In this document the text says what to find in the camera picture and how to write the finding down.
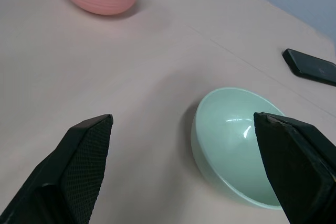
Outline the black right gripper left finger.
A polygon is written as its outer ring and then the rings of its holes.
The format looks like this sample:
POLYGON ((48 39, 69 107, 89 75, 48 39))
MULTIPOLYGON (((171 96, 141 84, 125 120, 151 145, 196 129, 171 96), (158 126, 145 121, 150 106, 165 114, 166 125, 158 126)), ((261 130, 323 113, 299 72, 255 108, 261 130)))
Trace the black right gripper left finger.
POLYGON ((88 223, 104 178, 111 114, 71 127, 31 172, 1 223, 88 223))

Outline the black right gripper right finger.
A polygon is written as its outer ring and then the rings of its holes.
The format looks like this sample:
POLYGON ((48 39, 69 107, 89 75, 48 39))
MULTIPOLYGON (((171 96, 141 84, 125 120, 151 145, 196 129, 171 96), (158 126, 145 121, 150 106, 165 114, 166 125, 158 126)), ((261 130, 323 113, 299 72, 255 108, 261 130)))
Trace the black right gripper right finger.
POLYGON ((254 113, 267 178, 290 223, 335 223, 335 145, 315 126, 254 113))

